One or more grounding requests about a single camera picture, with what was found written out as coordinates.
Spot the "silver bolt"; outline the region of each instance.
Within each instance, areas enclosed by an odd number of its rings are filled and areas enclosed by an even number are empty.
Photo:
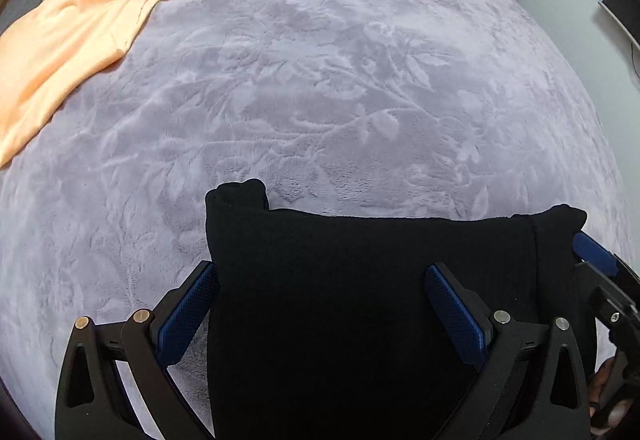
[[[78,317],[76,319],[76,328],[82,330],[87,324],[89,324],[89,317]]]
[[[556,319],[556,326],[561,330],[568,330],[569,321],[567,321],[564,317],[558,317],[558,319]]]
[[[505,325],[509,321],[511,321],[511,316],[504,310],[497,310],[494,312],[494,319],[498,321],[501,325]]]
[[[149,318],[149,315],[151,315],[149,313],[149,310],[145,310],[143,308],[142,310],[138,310],[133,314],[133,320],[137,323],[143,323]]]

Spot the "floor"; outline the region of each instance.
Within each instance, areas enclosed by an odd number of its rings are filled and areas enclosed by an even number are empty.
[[[630,39],[599,6],[600,0],[516,1],[547,32],[593,100],[625,183],[640,251],[640,78],[632,65]],[[640,70],[638,51],[636,65]]]

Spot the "blue textured pad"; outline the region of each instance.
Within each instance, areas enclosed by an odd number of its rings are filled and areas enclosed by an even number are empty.
[[[480,372],[487,358],[484,333],[435,265],[428,267],[424,276],[424,291],[460,360]]]
[[[614,277],[618,273],[616,257],[584,232],[575,235],[574,252],[607,277]]]
[[[158,333],[156,358],[164,368],[177,364],[189,347],[218,293],[218,274],[211,263],[178,303]]]

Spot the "black pants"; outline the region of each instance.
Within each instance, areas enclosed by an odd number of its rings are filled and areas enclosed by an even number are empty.
[[[594,319],[578,299],[583,211],[482,221],[269,210],[262,182],[207,195],[220,296],[207,369],[216,437],[429,439],[474,378],[424,294],[445,263],[490,309],[572,324],[587,374]]]

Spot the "plush blanket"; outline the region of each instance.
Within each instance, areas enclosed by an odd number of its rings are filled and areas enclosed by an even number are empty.
[[[164,0],[0,173],[0,376],[44,438],[76,317],[155,306],[209,257],[206,192],[251,177],[319,214],[569,203],[634,259],[593,104],[514,0]],[[172,374],[210,425],[204,333]]]

